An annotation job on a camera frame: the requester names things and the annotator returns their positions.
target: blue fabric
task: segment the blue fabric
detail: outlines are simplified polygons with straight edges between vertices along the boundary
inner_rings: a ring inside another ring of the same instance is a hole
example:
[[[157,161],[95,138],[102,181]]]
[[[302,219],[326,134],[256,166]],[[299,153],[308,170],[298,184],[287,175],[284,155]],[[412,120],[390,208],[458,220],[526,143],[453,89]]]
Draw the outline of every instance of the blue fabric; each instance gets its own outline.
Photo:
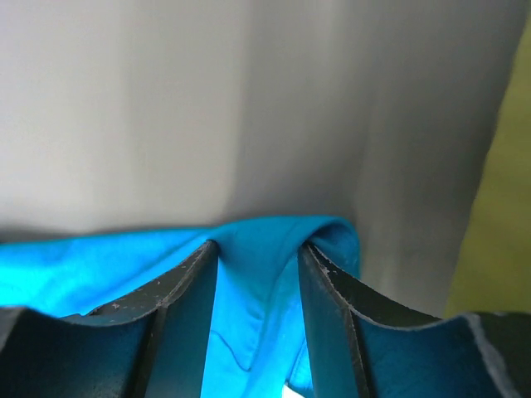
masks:
[[[339,218],[271,217],[0,245],[0,305],[85,314],[173,268],[207,239],[221,255],[202,396],[280,397],[286,382],[310,396],[296,254],[310,240],[358,277],[358,237]]]

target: blue towel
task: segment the blue towel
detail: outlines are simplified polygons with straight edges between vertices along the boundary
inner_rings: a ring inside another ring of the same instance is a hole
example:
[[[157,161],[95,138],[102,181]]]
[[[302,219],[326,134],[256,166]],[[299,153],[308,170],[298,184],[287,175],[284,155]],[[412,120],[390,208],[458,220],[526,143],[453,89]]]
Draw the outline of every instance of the blue towel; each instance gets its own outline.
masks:
[[[86,314],[173,268],[208,239],[221,255],[202,397],[280,397],[286,382],[311,396],[297,250],[310,240],[358,277],[358,237],[339,218],[271,217],[0,245],[0,305]]]

